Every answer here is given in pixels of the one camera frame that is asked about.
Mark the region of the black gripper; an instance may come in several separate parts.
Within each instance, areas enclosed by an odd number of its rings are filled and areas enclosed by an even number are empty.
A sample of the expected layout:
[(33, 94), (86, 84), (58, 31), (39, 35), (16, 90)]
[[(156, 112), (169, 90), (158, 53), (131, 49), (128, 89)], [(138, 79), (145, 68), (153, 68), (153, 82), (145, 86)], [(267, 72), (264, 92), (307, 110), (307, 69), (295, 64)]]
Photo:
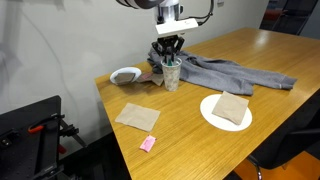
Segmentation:
[(178, 35), (162, 37), (152, 43), (152, 48), (159, 56), (164, 56), (163, 63), (167, 64), (167, 55), (171, 55), (172, 62), (175, 62), (175, 54), (181, 50), (184, 42), (184, 38)]

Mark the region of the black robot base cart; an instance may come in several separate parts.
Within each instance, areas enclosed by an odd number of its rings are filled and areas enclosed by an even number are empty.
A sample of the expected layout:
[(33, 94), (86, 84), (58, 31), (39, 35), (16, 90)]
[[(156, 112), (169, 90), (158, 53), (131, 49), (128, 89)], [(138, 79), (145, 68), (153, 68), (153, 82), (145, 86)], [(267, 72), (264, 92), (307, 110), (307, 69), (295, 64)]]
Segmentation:
[(65, 116), (35, 134), (28, 132), (30, 125), (53, 115), (63, 115), (58, 95), (0, 115), (0, 180), (57, 180), (64, 170), (59, 155), (66, 152), (60, 138), (73, 137), (86, 147)]

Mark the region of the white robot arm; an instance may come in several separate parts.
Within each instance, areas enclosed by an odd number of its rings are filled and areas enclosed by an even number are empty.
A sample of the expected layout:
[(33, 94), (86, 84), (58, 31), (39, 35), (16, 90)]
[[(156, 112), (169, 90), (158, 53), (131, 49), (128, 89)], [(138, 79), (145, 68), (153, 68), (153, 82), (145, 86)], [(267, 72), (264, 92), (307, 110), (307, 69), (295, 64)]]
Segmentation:
[(156, 31), (158, 39), (152, 44), (164, 62), (172, 65), (177, 50), (180, 50), (184, 40), (178, 34), (183, 30), (179, 19), (183, 7), (179, 0), (116, 0), (119, 4), (133, 9), (153, 9), (155, 11)]

